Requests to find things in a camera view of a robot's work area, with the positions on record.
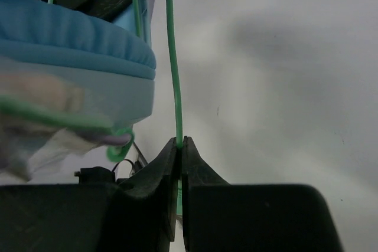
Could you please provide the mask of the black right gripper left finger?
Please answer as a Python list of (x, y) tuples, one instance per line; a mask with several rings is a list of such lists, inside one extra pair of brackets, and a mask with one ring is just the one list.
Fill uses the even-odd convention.
[(128, 178), (132, 187), (86, 184), (1, 187), (2, 251), (168, 251), (174, 241), (177, 146)]

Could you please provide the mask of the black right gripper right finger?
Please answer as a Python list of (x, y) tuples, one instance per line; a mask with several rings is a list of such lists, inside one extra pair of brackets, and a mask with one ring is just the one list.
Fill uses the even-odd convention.
[(185, 137), (183, 237), (187, 251), (342, 251), (320, 192), (301, 184), (231, 185)]

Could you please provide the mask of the light blue headphones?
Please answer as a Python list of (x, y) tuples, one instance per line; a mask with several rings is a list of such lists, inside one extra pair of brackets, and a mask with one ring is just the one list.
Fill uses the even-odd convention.
[(150, 116), (148, 0), (112, 22), (53, 1), (1, 0), (1, 127), (111, 132)]

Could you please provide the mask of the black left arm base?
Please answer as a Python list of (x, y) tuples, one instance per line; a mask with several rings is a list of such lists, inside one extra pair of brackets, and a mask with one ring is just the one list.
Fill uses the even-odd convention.
[(76, 171), (74, 173), (74, 176), (79, 179), (80, 184), (105, 182), (132, 187), (132, 185), (127, 184), (128, 178), (116, 177), (116, 170), (122, 162), (127, 162), (131, 165), (129, 177), (133, 176), (143, 168), (142, 164), (139, 161), (133, 162), (130, 159), (125, 158), (121, 162), (116, 163), (111, 170), (103, 168), (101, 166), (95, 166), (92, 168), (81, 168), (79, 171)]

